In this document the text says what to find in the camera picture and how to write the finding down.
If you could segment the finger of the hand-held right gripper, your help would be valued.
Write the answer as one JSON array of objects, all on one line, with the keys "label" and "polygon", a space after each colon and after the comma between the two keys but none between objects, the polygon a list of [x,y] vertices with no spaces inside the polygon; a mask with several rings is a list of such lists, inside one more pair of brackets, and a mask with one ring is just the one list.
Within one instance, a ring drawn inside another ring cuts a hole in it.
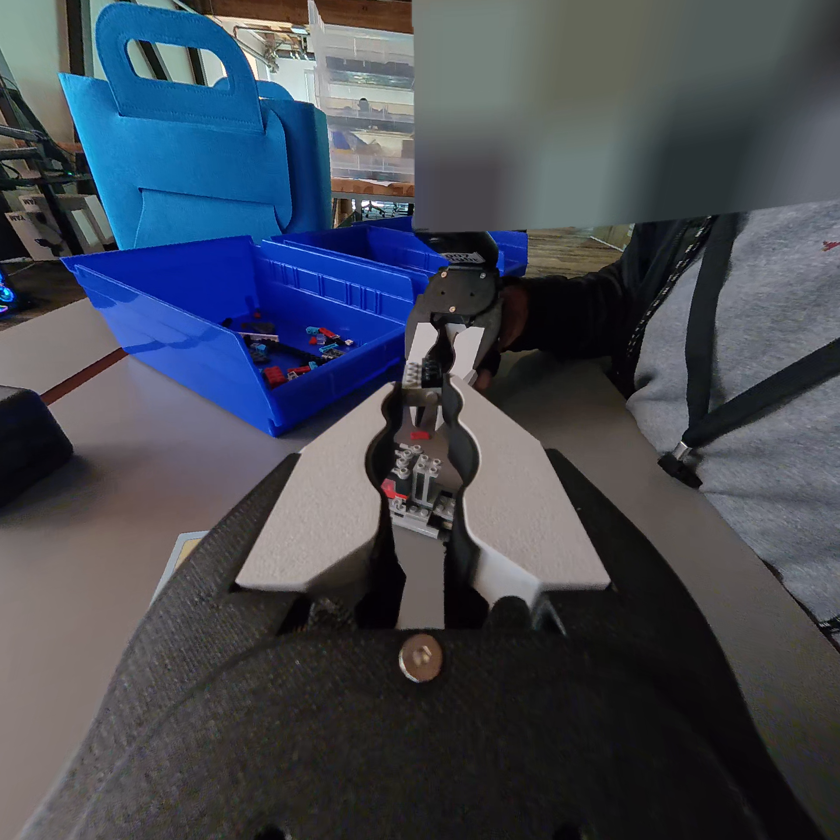
[{"label": "finger of the hand-held right gripper", "polygon": [[431,322],[412,321],[405,330],[405,384],[442,384],[454,361],[446,330]]},{"label": "finger of the hand-held right gripper", "polygon": [[489,370],[482,366],[482,361],[487,355],[487,349],[483,344],[486,329],[475,325],[466,327],[462,324],[453,324],[451,331],[453,351],[451,375],[477,389],[486,389],[490,383]]}]

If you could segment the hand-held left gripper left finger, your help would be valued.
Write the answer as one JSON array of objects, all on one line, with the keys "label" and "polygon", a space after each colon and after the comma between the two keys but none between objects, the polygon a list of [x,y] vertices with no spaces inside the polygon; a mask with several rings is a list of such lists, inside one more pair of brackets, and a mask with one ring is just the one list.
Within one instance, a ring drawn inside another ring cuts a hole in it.
[{"label": "hand-held left gripper left finger", "polygon": [[388,426],[383,385],[304,447],[236,584],[263,592],[321,593],[361,583],[380,528],[381,495],[367,457]]}]

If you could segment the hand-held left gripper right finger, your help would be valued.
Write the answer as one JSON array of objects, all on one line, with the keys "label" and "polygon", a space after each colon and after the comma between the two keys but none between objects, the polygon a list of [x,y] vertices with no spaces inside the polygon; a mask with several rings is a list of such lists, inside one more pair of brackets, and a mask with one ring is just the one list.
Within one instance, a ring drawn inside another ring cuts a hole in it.
[{"label": "hand-held left gripper right finger", "polygon": [[444,621],[483,623],[500,600],[605,592],[611,578],[537,438],[462,379],[442,391],[461,478],[444,560]]}]

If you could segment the grey and black toy brick assembly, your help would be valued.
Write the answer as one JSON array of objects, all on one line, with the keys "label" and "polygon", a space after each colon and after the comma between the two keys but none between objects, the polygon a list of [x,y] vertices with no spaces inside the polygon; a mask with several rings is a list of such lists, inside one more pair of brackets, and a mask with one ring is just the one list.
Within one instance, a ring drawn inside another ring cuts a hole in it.
[{"label": "grey and black toy brick assembly", "polygon": [[452,360],[426,358],[406,362],[402,399],[413,428],[434,436],[444,424],[443,385]]}]

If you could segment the grey toy brick model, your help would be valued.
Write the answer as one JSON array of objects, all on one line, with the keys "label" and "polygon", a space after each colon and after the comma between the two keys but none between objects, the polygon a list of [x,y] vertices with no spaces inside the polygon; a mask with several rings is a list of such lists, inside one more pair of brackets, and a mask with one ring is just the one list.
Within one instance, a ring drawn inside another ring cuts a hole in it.
[{"label": "grey toy brick model", "polygon": [[449,540],[454,526],[457,486],[445,462],[419,441],[395,445],[394,460],[381,490],[394,527]]}]

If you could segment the blue plastic bin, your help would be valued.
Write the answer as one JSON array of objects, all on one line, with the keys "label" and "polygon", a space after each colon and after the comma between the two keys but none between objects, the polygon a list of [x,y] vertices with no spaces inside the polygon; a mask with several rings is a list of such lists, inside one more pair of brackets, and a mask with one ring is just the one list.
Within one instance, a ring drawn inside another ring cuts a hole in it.
[{"label": "blue plastic bin", "polygon": [[[249,237],[63,258],[127,354],[277,437],[403,362],[413,274]],[[360,348],[270,390],[226,318],[288,321]]]},{"label": "blue plastic bin", "polygon": [[[524,232],[496,231],[491,236],[499,251],[501,275],[524,277],[529,263],[529,238]],[[448,265],[415,236],[412,220],[397,217],[378,222],[361,222],[318,232],[281,234],[270,239],[282,245],[310,247],[348,258],[367,259],[395,270],[413,274],[413,293],[425,289],[427,280]]]}]

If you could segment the grey desk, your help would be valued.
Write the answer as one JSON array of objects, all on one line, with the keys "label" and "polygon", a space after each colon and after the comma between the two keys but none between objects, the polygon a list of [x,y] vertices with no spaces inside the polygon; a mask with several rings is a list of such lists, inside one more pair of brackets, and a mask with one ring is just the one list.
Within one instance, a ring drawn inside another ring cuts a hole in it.
[{"label": "grey desk", "polygon": [[[2,384],[51,401],[75,457],[2,510],[2,838],[76,751],[176,538],[209,530],[378,386],[273,438],[131,358],[79,301],[2,331]],[[759,733],[838,838],[838,651],[704,497],[657,466],[598,364],[503,359],[489,399],[656,547],[714,631]]]}]

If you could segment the person's right hand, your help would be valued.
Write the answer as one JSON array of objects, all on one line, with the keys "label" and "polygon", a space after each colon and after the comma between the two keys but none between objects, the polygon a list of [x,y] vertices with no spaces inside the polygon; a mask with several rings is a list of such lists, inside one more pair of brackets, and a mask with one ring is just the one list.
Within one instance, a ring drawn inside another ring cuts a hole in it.
[{"label": "person's right hand", "polygon": [[487,390],[498,371],[501,354],[520,339],[529,321],[529,289],[523,280],[508,283],[500,295],[501,320],[498,336],[476,371],[473,387]]}]

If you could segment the pile of loose toy bricks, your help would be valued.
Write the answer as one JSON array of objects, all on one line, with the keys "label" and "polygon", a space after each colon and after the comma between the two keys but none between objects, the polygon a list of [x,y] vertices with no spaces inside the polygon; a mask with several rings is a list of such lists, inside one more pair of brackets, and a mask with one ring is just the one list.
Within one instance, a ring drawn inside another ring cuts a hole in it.
[{"label": "pile of loose toy bricks", "polygon": [[239,336],[270,390],[317,371],[360,348],[354,339],[319,326],[258,318],[225,318],[219,326]]}]

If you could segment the paper booklet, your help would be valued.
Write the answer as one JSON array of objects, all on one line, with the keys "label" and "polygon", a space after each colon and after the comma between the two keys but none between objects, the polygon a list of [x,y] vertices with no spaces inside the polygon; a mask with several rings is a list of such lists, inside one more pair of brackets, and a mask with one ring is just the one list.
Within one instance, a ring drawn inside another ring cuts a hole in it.
[{"label": "paper booklet", "polygon": [[188,558],[189,554],[194,551],[195,547],[207,534],[208,531],[194,531],[182,532],[178,535],[170,557],[164,567],[163,574],[152,595],[150,605],[158,598],[168,581],[172,578],[174,572],[176,572],[179,566]]}]

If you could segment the clear plastic drawer stack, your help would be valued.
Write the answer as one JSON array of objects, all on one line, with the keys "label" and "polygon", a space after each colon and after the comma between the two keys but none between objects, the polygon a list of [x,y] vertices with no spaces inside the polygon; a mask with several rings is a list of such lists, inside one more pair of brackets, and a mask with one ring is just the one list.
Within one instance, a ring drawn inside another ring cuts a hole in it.
[{"label": "clear plastic drawer stack", "polygon": [[414,181],[413,36],[329,24],[309,2],[314,101],[327,120],[335,178]]}]

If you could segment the black cube charger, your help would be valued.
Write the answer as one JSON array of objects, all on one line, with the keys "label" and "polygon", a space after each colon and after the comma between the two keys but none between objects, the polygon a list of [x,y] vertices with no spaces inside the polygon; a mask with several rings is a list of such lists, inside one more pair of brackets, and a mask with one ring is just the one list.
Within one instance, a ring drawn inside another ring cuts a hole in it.
[{"label": "black cube charger", "polygon": [[36,392],[1,386],[1,508],[66,464],[73,450]]}]

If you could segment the blue felt bag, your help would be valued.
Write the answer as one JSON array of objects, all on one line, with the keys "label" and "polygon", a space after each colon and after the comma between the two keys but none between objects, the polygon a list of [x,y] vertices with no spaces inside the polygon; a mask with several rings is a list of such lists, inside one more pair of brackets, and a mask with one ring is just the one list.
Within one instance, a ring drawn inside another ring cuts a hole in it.
[{"label": "blue felt bag", "polygon": [[[105,80],[61,74],[71,116],[121,249],[332,227],[324,113],[255,79],[205,16],[111,3],[95,27]],[[138,75],[131,41],[204,49],[214,87]]]}]

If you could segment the person's torso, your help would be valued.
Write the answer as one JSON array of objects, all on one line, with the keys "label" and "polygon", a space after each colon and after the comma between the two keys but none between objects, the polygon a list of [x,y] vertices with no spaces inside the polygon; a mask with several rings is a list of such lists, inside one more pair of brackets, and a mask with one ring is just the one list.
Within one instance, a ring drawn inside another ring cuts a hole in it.
[{"label": "person's torso", "polygon": [[838,374],[785,397],[698,446],[701,419],[838,340],[838,200],[751,211],[734,239],[703,350],[707,407],[690,408],[686,358],[701,246],[647,315],[634,346],[627,409],[838,647]]}]

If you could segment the plain white box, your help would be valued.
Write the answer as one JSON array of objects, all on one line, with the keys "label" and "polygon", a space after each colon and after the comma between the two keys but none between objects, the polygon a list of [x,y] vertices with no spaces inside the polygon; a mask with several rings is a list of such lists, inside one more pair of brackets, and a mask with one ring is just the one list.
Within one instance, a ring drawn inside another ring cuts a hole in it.
[{"label": "plain white box", "polygon": [[75,232],[82,254],[101,253],[116,246],[116,239],[98,196],[62,194],[57,198]]}]

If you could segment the white box with black logo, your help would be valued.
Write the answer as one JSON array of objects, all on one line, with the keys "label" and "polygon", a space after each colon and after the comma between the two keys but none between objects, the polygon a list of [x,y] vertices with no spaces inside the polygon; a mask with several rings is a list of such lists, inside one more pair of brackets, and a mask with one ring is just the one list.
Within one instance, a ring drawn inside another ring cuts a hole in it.
[{"label": "white box with black logo", "polygon": [[4,192],[10,210],[5,217],[35,262],[60,260],[71,256],[57,221],[39,192]]}]

